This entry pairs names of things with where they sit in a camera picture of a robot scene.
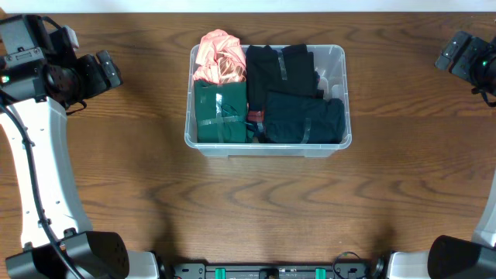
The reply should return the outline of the pink printed shirt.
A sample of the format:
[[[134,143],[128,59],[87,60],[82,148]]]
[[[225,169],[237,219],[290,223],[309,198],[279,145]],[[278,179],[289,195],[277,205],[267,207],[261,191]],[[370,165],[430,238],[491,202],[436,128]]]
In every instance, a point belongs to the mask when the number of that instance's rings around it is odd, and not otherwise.
[[[213,30],[201,38],[195,58],[198,69],[193,80],[213,84],[246,81],[246,56],[240,39],[221,29]]]

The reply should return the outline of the dark green shirt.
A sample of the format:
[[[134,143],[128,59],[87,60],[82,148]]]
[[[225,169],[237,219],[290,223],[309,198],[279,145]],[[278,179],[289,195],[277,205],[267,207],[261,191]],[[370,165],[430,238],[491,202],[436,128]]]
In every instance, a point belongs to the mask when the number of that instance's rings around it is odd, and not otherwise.
[[[199,143],[250,143],[246,82],[194,82],[195,118]]]

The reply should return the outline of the red navy plaid shirt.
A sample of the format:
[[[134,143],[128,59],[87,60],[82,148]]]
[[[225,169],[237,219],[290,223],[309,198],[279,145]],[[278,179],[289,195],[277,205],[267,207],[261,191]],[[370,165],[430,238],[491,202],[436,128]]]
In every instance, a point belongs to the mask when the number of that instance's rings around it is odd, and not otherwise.
[[[246,116],[247,128],[254,133],[254,136],[265,136],[264,116],[265,111],[248,111]]]

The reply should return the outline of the black cloth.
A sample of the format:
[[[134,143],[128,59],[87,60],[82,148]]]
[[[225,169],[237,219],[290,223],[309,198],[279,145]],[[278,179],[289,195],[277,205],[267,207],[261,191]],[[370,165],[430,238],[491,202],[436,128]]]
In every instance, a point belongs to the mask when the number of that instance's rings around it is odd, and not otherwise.
[[[246,51],[246,89],[250,111],[262,111],[270,91],[321,98],[314,53],[305,44],[281,49],[249,46]]]

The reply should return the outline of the dark navy cloth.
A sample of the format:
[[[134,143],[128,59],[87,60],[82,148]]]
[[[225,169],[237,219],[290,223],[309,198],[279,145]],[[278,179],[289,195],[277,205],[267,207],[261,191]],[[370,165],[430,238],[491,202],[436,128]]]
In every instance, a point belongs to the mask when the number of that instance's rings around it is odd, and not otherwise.
[[[346,130],[345,106],[338,98],[307,98],[271,91],[264,109],[269,143],[338,144]]]

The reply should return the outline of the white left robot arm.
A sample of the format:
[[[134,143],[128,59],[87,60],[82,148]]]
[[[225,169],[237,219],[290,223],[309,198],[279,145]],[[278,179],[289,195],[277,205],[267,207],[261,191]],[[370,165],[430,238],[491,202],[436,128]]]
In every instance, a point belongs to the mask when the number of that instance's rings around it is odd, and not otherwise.
[[[86,101],[122,84],[107,51],[78,57],[78,40],[46,16],[1,22],[1,125],[22,202],[22,252],[6,259],[11,278],[158,278],[151,252],[94,230],[74,180],[67,120]]]

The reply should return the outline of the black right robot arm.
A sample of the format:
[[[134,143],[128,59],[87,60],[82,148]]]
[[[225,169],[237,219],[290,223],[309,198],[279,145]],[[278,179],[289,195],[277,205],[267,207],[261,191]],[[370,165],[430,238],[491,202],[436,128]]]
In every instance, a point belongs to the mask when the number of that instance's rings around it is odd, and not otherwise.
[[[471,93],[495,107],[495,40],[489,42],[464,31],[443,48],[435,67],[470,83]],[[471,240],[441,235],[423,252],[393,252],[381,257],[370,278],[495,279],[495,183]]]

